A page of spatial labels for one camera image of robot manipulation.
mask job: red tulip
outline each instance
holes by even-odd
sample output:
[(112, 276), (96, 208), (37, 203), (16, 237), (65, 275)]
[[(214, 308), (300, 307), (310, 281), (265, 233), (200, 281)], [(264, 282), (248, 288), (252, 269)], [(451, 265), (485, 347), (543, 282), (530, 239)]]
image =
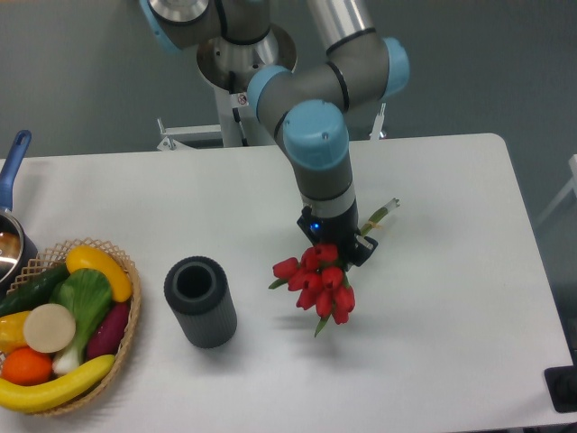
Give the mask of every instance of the red tulip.
[(332, 263), (339, 258), (335, 244), (317, 244), (315, 245), (315, 253), (320, 262)]
[(321, 318), (326, 318), (331, 314), (333, 309), (333, 297), (328, 290), (323, 290), (320, 292), (316, 298), (316, 314)]
[(314, 293), (320, 293), (323, 291), (323, 279), (318, 273), (309, 272), (307, 275), (305, 275), (303, 288), (311, 290)]
[(297, 308), (307, 310), (316, 303), (316, 293), (311, 290), (303, 289), (297, 300)]
[(333, 311), (333, 319), (337, 325), (341, 325), (349, 321), (349, 312), (344, 309), (336, 308)]
[(343, 283), (343, 270), (336, 266), (323, 269), (323, 284), (329, 290), (338, 288)]
[(347, 312), (351, 312), (354, 309), (354, 291), (353, 288), (345, 288), (344, 286), (339, 286), (338, 289), (333, 291), (333, 300), (336, 304), (337, 309), (341, 309)]
[(307, 276), (307, 271), (305, 271), (303, 268), (300, 268), (297, 271), (297, 273), (295, 273), (288, 280), (288, 290), (289, 291), (301, 290), (304, 287), (306, 276)]
[(307, 248), (303, 257), (300, 259), (300, 266), (305, 268), (307, 271), (316, 271), (320, 266), (318, 259), (316, 258), (315, 247), (311, 246)]
[(290, 280), (290, 277), (297, 273), (297, 271), (297, 257), (290, 257), (289, 259), (277, 263), (272, 267), (272, 273), (274, 276), (282, 280)]

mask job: black cylinder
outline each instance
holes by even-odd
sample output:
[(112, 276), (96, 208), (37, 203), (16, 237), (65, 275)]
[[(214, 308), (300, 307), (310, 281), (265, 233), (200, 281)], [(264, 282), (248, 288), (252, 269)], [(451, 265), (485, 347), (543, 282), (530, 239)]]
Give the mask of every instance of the black cylinder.
[(223, 268), (207, 257), (188, 257), (170, 269), (164, 296), (188, 341), (204, 349), (226, 343), (236, 311)]

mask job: green cucumber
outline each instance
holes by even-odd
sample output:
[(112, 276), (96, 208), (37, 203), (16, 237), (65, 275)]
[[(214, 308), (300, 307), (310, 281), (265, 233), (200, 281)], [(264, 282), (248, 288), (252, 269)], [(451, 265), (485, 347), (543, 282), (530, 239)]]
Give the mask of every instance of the green cucumber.
[(56, 285), (69, 275), (66, 264), (61, 263), (35, 276), (0, 302), (0, 318), (46, 304)]

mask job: saucepan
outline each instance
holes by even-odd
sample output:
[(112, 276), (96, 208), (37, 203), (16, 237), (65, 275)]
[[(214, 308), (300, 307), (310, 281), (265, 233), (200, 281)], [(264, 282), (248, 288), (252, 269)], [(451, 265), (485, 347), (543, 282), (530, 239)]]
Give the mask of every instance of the saucepan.
[(12, 212), (14, 179), (32, 139), (30, 131), (20, 131), (0, 171), (0, 299), (10, 289), (20, 270), (36, 257), (36, 246), (24, 233)]

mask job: bok choy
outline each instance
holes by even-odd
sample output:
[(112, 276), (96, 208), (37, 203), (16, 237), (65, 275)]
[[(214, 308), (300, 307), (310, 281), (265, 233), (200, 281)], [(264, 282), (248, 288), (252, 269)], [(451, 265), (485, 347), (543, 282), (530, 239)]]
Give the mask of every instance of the bok choy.
[(68, 346), (56, 354), (53, 370), (57, 375), (70, 373), (84, 362), (84, 350), (112, 300), (112, 289), (105, 275), (93, 269), (73, 272), (57, 287), (50, 302), (66, 307), (76, 320), (76, 334)]

